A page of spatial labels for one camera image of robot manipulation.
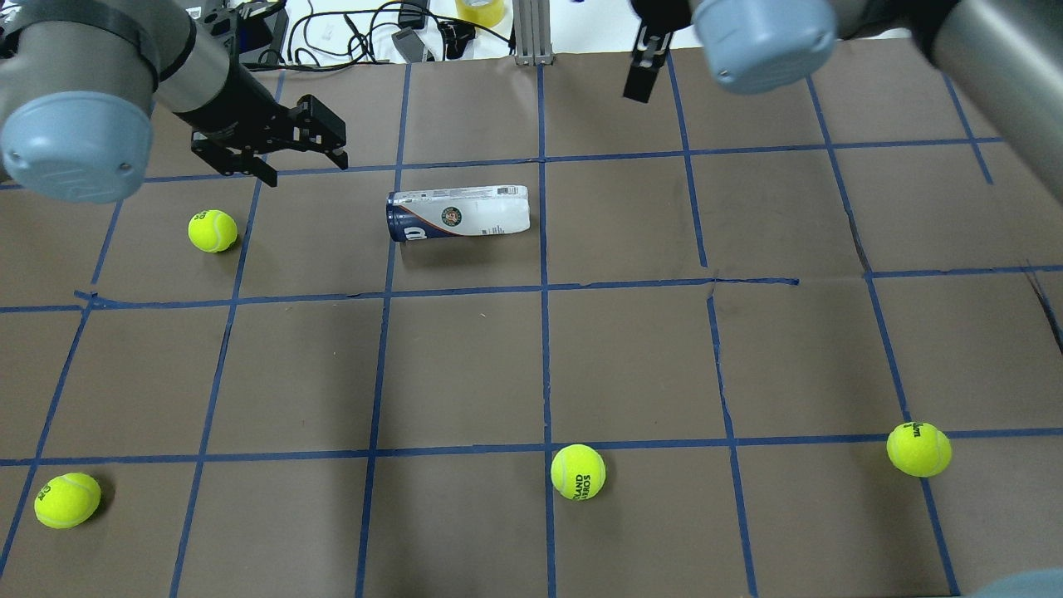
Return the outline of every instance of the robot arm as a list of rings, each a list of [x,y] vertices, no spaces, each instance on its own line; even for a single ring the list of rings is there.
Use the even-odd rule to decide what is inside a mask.
[[[345,125],[314,96],[286,107],[171,0],[33,0],[0,55],[3,171],[43,194],[115,201],[144,181],[157,99],[223,174],[276,185],[259,154],[324,153],[347,168]]]
[[[642,18],[624,95],[648,101],[671,35],[693,24],[712,76],[737,93],[798,81],[838,37],[908,27],[1063,201],[1063,2],[1059,0],[631,0]]]

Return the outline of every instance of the grid line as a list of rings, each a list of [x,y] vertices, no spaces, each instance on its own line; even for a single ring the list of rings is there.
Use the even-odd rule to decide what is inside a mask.
[[[864,281],[867,285],[867,293],[871,297],[872,309],[875,313],[875,321],[878,324],[882,348],[885,351],[887,360],[890,364],[890,372],[893,376],[897,404],[900,408],[900,413],[904,416],[905,422],[911,422],[912,416],[908,410],[908,399],[905,395],[904,383],[900,380],[900,372],[897,369],[897,360],[893,354],[893,344],[890,341],[890,334],[885,326],[885,317],[882,314],[882,306],[878,301],[878,291],[875,288],[875,277],[872,275],[874,268],[872,268],[867,254],[864,251],[863,242],[860,240],[860,229],[857,226],[856,215],[853,211],[853,204],[849,202],[849,195],[845,189],[845,178],[842,176],[842,171],[838,164],[838,155],[834,151],[834,146],[831,142],[830,130],[827,127],[827,120],[824,117],[823,107],[820,104],[820,98],[815,91],[815,84],[812,82],[811,76],[807,76],[805,80],[808,84],[809,93],[812,96],[812,106],[815,108],[816,119],[820,121],[820,129],[823,133],[823,141],[827,144],[827,154],[830,156],[830,164],[834,170],[834,180],[838,183],[838,192],[841,194],[842,206],[844,207],[845,213],[849,219],[849,228],[853,233],[853,244],[856,247],[857,254],[860,256],[860,261],[864,268]],[[945,541],[945,534],[941,528],[941,520],[938,518],[938,507],[934,502],[933,492],[930,490],[930,483],[925,478],[921,479],[921,485],[923,488],[923,498],[927,507],[927,516],[930,519],[931,528],[933,528],[934,540],[938,545],[938,553],[941,558],[945,579],[948,581],[949,592],[952,596],[959,596],[959,584],[956,581],[956,571],[952,569],[952,560],[948,553],[948,544]]]
[[[949,270],[879,270],[867,272],[873,278],[897,278],[897,277],[938,277],[958,275],[989,275],[989,274],[1017,274],[1037,272],[1063,272],[1063,263],[1039,264],[1039,266],[999,266],[992,268],[955,268]],[[781,284],[788,286],[798,286],[800,278],[795,277],[688,277],[688,278],[661,278],[661,279],[632,279],[632,280],[609,280],[589,283],[553,283],[547,285],[549,290],[585,290],[601,288],[644,288],[644,287],[667,287],[667,286],[698,286],[710,284]],[[540,285],[517,285],[517,286],[476,286],[463,288],[428,288],[423,290],[394,290],[392,296],[450,296],[461,294],[497,294],[505,292],[538,292]],[[356,293],[322,293],[322,294],[279,294],[279,295],[252,295],[239,296],[237,298],[204,298],[196,302],[120,302],[117,298],[100,296],[95,292],[74,290],[74,296],[89,301],[92,298],[92,311],[115,311],[115,310],[191,310],[198,308],[218,308],[236,304],[237,306],[253,306],[261,304],[297,304],[315,302],[350,302],[358,298],[383,298],[384,292],[356,292]],[[55,306],[9,306],[0,307],[0,314],[17,313],[46,313],[46,312],[80,312],[83,306],[55,305]]]
[[[745,580],[749,596],[758,598],[757,573],[753,561],[753,545],[749,541],[749,522],[745,510],[745,491],[742,489],[742,468],[739,464],[738,443],[735,440],[735,422],[727,408],[727,386],[724,383],[724,371],[721,362],[720,325],[716,322],[716,298],[709,296],[706,301],[709,315],[709,332],[712,337],[712,356],[716,368],[716,386],[720,390],[720,409],[724,416],[724,430],[727,434],[727,448],[730,454],[731,485],[735,491],[735,508],[738,511],[738,529],[742,542],[742,558],[745,561]]]
[[[22,519],[22,512],[26,510],[26,503],[33,485],[33,478],[37,474],[37,468],[40,466],[40,458],[45,452],[48,432],[51,429],[52,420],[55,417],[55,411],[58,409],[60,399],[63,397],[63,387],[66,385],[67,375],[70,373],[70,364],[73,363],[74,355],[78,353],[78,344],[85,332],[85,326],[88,324],[88,317],[91,314],[91,304],[89,304],[81,313],[81,323],[78,325],[78,330],[70,342],[70,351],[67,352],[66,361],[63,363],[63,371],[60,373],[58,382],[55,385],[55,393],[52,394],[52,401],[48,406],[48,415],[45,417],[45,424],[37,439],[37,448],[33,459],[29,463],[30,468],[26,474],[26,482],[22,484],[22,493],[18,497],[15,513],[12,515],[11,527],[7,530],[7,537],[3,544],[3,552],[0,552],[0,578],[3,577],[4,568],[7,566],[7,558],[11,556],[11,547],[15,542],[15,534],[18,533],[18,525]]]
[[[284,89],[284,73],[277,78],[276,87],[273,91],[273,99],[280,100],[281,91]],[[210,383],[210,396],[207,400],[206,415],[203,418],[203,432],[200,435],[199,454],[196,459],[196,471],[192,474],[191,489],[188,491],[188,506],[185,510],[185,519],[181,528],[181,540],[178,543],[178,556],[173,563],[173,577],[170,579],[170,598],[176,598],[181,588],[181,575],[184,571],[185,554],[188,551],[188,540],[191,536],[192,519],[196,516],[196,505],[199,501],[200,483],[203,480],[203,466],[206,463],[207,447],[210,443],[210,431],[214,428],[214,413],[218,406],[218,392],[221,390],[221,377],[225,370],[225,358],[229,356],[229,342],[233,334],[233,325],[236,323],[236,298],[240,296],[240,285],[243,281],[243,268],[248,260],[248,252],[251,250],[251,237],[254,232],[255,216],[258,212],[258,199],[261,194],[263,182],[255,181],[255,188],[251,195],[251,207],[248,210],[248,223],[244,226],[242,242],[240,242],[240,257],[236,264],[236,275],[233,276],[232,305],[229,307],[229,315],[225,321],[225,331],[221,338],[221,346],[218,349],[218,364],[215,368],[214,380]]]
[[[399,143],[395,150],[394,190],[402,190],[403,152],[406,146],[406,117],[409,112],[409,82],[412,66],[406,65],[403,80],[402,112],[399,116]],[[366,563],[369,552],[369,526],[372,522],[373,483],[376,479],[376,454],[381,435],[381,407],[384,401],[384,370],[388,353],[388,329],[391,319],[391,288],[395,272],[395,241],[388,239],[388,266],[384,283],[384,308],[381,313],[381,341],[376,352],[376,382],[373,388],[373,414],[369,428],[369,454],[366,461],[365,494],[361,500],[361,531],[358,539],[358,562],[355,569],[354,595],[360,598],[365,595]]]
[[[697,206],[697,186],[694,184],[694,165],[690,158],[690,138],[687,136],[687,115],[682,110],[682,93],[679,91],[679,80],[675,73],[672,54],[668,54],[668,73],[672,81],[672,93],[675,96],[675,113],[679,119],[679,138],[682,141],[682,161],[687,168],[687,191],[690,193],[690,215],[694,220],[694,239],[697,241],[697,258],[703,268],[709,267],[705,256],[705,236],[702,232],[702,210]]]
[[[1001,143],[1005,142],[1002,137],[957,137],[957,138],[943,138],[943,139],[910,139],[910,140],[899,140],[899,141],[857,141],[857,142],[846,142],[846,143],[834,143],[834,149],[879,149],[879,148],[906,148],[906,147],[923,147],[923,146],[965,146],[965,144],[984,144],[984,143]],[[773,153],[773,152],[786,152],[786,151],[822,151],[827,149],[823,143],[793,143],[786,146],[753,146],[753,147],[736,147],[736,148],[699,148],[690,149],[690,155],[718,155],[718,154],[732,154],[732,153]],[[575,154],[575,155],[546,155],[543,157],[519,157],[519,158],[504,158],[504,159],[474,159],[465,161],[426,161],[419,164],[405,164],[403,169],[405,170],[420,170],[427,168],[470,168],[474,166],[509,166],[513,164],[533,164],[536,161],[606,161],[614,159],[641,159],[647,157],[681,157],[685,155],[682,150],[674,151],[652,151],[652,152],[632,152],[632,153],[609,153],[609,154]],[[379,172],[394,170],[393,164],[379,164],[371,166],[351,166],[345,170],[340,170],[336,167],[323,167],[323,168],[294,168],[288,170],[279,170],[277,175],[282,178],[288,176],[306,176],[315,174],[343,174],[343,173],[355,173],[355,172]],[[221,173],[206,173],[206,174],[175,174],[169,176],[148,176],[145,178],[145,184],[155,184],[155,183],[175,183],[175,182],[188,182],[188,181],[217,181],[223,178],[246,178],[249,177],[243,173],[233,173],[231,175],[224,175]],[[22,185],[19,184],[2,184],[0,185],[0,191],[4,190],[19,190],[22,189]]]
[[[948,97],[952,99],[952,105],[956,107],[956,115],[960,117],[963,130],[967,133],[967,138],[971,139],[971,149],[975,152],[975,159],[978,160],[978,167],[982,169],[982,175],[985,176],[985,183],[992,185],[993,174],[990,172],[989,165],[985,164],[985,157],[982,156],[982,149],[978,147],[978,141],[975,140],[975,133],[971,130],[971,122],[967,120],[967,114],[963,109],[963,103],[960,102],[960,96],[956,92],[956,87],[952,86],[952,80],[949,79],[944,72],[941,73],[941,78],[945,82],[945,88],[948,89]]]
[[[1063,438],[1063,428],[1011,428],[985,430],[943,430],[952,440],[1006,440],[1031,438]],[[733,441],[723,439],[658,439],[652,441],[589,441],[584,444],[598,450],[655,450],[672,448],[726,448],[733,442],[739,447],[798,446],[798,445],[846,445],[863,443],[884,443],[889,434],[825,434],[806,437],[736,437]],[[403,459],[409,457],[532,454],[549,450],[554,452],[568,443],[524,443],[513,445],[458,445],[405,447],[377,449],[377,459]],[[239,463],[252,461],[320,461],[366,459],[368,449],[351,450],[305,450],[283,452],[239,452],[188,455],[142,455],[142,456],[90,456],[90,457],[43,457],[39,465],[103,465],[113,463]],[[0,467],[27,467],[34,458],[0,459]]]
[[[536,65],[537,104],[536,114],[539,124],[539,157],[546,155],[546,90],[543,65]],[[550,273],[547,263],[546,238],[546,161],[539,160],[539,283],[541,286],[542,326],[542,456],[543,456],[543,489],[545,492],[545,525],[546,525],[546,596],[557,598],[557,546],[554,527],[554,483],[551,475],[553,465],[553,417],[551,416],[550,399]]]

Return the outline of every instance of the light blue joint cover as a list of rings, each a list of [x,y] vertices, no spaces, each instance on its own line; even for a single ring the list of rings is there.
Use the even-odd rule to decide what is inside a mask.
[[[132,103],[98,91],[43,96],[0,131],[4,169],[20,185],[64,201],[106,203],[144,183],[151,121]]]
[[[761,93],[826,64],[838,15],[826,0],[704,0],[694,29],[721,86]]]
[[[1063,593],[1063,569],[1045,569],[991,583],[972,598],[1059,598],[1061,593]]]

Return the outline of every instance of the tape roll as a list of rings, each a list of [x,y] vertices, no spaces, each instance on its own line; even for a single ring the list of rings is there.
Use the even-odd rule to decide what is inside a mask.
[[[506,3],[503,0],[454,0],[457,3],[458,18],[472,21],[484,27],[494,27],[502,22],[506,14]]]

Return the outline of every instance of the yellow tennis ball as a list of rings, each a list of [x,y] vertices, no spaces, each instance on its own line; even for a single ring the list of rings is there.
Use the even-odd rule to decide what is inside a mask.
[[[224,251],[236,241],[236,221],[221,209],[204,209],[188,221],[188,240],[207,253]]]
[[[917,478],[937,476],[952,461],[948,437],[925,422],[897,426],[885,442],[885,452],[897,469]]]
[[[33,512],[49,528],[65,530],[88,519],[99,506],[100,484],[85,474],[67,474],[40,489]]]
[[[569,445],[554,456],[550,479],[564,498],[594,498],[605,484],[605,461],[589,446]]]

